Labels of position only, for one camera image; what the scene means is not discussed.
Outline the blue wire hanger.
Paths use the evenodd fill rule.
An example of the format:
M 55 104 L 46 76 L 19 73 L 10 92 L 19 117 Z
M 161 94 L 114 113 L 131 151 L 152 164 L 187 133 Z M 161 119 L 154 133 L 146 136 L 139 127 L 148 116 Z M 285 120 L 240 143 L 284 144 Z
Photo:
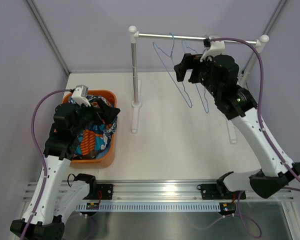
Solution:
M 152 47 L 158 57 L 158 59 L 160 60 L 160 62 L 162 63 L 165 72 L 169 75 L 170 79 L 172 80 L 174 86 L 176 87 L 176 89 L 178 90 L 179 94 L 181 95 L 181 97 L 183 98 L 184 102 L 186 103 L 186 105 L 191 109 L 193 107 L 193 102 L 190 98 L 190 95 L 188 94 L 186 87 L 184 85 L 184 83 L 181 83 L 181 86 L 183 87 L 183 90 L 180 88 L 180 86 L 178 85 L 177 81 L 174 79 L 174 77 L 172 76 L 172 73 L 168 70 L 165 62 L 163 61 L 160 52 L 165 55 L 166 57 L 168 57 L 171 61 L 172 64 L 174 64 L 174 49 L 175 49 L 175 44 L 176 44 L 176 40 L 175 40 L 175 36 L 170 32 L 169 35 L 172 37 L 172 47 L 170 49 L 170 53 L 165 52 L 161 47 L 159 47 L 157 45 L 157 43 L 155 41 L 152 42 Z
M 186 50 L 189 50 L 193 54 L 198 54 L 198 52 L 194 48 L 192 48 L 191 46 L 188 46 L 188 44 L 185 40 L 181 41 L 181 46 L 182 46 L 182 49 L 183 49 L 184 53 L 186 53 Z M 209 102 L 208 102 L 208 99 L 206 97 L 206 89 L 201 88 L 202 86 L 199 83 L 196 83 L 195 87 L 196 87 L 198 96 L 200 98 L 202 107 L 203 107 L 205 113 L 208 114 L 210 112 L 210 109 L 209 109 Z

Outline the patterned orange blue shorts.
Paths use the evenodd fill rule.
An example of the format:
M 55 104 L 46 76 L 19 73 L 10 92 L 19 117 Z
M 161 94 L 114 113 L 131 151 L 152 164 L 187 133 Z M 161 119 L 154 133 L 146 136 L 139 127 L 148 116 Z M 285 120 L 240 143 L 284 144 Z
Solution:
M 118 118 L 110 124 L 91 125 L 78 136 L 79 145 L 74 160 L 96 160 L 104 157 L 111 147 L 113 134 L 117 130 Z

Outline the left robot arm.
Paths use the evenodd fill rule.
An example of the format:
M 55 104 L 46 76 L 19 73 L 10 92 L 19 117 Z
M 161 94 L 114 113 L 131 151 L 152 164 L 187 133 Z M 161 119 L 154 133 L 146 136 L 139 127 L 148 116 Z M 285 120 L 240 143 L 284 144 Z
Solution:
M 31 202 L 21 219 L 13 220 L 10 231 L 22 240 L 60 240 L 72 212 L 84 199 L 98 192 L 95 176 L 80 173 L 67 193 L 57 199 L 66 170 L 79 145 L 78 136 L 92 125 L 110 124 L 120 109 L 101 99 L 99 107 L 62 103 L 55 109 L 54 123 L 41 154 L 42 171 Z

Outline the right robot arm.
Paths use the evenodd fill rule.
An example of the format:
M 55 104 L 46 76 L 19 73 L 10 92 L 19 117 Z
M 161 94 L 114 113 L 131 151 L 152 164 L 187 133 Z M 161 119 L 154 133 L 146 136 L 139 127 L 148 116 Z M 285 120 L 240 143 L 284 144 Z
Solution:
M 260 164 L 256 172 L 230 171 L 216 180 L 216 192 L 223 199 L 237 191 L 254 191 L 267 199 L 296 176 L 300 162 L 284 154 L 262 118 L 251 93 L 238 85 L 239 66 L 232 56 L 219 54 L 201 61 L 201 54 L 186 53 L 174 66 L 178 82 L 191 70 L 188 82 L 202 84 L 212 95 L 214 104 L 244 136 Z

